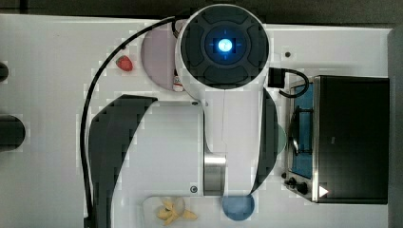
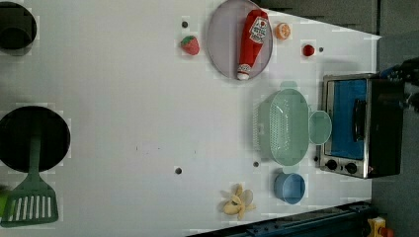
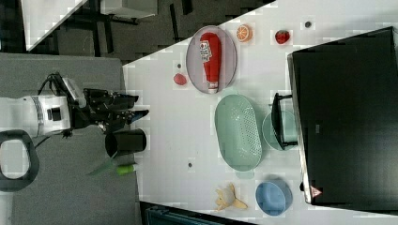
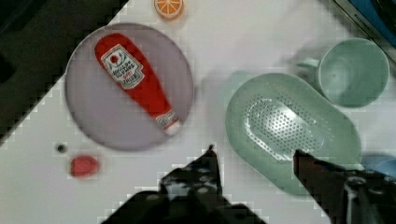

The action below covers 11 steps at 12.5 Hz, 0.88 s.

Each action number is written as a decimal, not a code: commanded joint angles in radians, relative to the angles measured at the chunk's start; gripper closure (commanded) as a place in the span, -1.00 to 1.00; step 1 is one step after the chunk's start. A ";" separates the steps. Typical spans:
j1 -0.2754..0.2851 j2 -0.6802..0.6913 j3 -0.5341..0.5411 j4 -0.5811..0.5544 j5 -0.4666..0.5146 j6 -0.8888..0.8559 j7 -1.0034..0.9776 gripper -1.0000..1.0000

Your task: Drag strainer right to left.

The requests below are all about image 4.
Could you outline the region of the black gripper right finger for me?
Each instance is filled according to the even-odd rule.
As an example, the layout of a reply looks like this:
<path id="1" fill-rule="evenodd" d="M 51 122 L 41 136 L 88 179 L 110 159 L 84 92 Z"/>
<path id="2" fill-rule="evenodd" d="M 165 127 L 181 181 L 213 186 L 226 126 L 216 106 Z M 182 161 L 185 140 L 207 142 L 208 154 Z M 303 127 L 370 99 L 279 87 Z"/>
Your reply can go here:
<path id="1" fill-rule="evenodd" d="M 396 224 L 395 179 L 296 150 L 293 172 L 332 224 Z"/>

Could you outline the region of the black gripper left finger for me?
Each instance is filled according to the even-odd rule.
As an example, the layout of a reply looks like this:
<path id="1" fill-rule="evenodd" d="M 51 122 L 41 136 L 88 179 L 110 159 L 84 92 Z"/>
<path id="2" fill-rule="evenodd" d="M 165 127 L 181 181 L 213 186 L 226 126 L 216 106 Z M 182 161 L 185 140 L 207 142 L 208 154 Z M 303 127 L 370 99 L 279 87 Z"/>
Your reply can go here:
<path id="1" fill-rule="evenodd" d="M 205 153 L 182 168 L 176 168 L 160 181 L 160 193 L 170 201 L 187 197 L 194 189 L 212 188 L 222 193 L 218 157 L 211 144 Z"/>

